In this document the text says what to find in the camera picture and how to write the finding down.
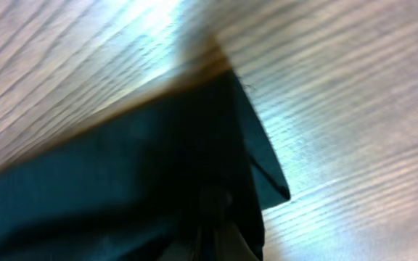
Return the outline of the black t-shirt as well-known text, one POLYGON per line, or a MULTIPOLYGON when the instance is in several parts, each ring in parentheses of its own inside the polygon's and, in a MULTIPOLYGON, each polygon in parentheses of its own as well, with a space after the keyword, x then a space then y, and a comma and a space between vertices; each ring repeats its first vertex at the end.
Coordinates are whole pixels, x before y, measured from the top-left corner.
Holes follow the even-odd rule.
POLYGON ((262 212, 290 200, 232 71, 120 115, 0 172, 0 260, 214 260, 234 225, 263 256, 262 212))

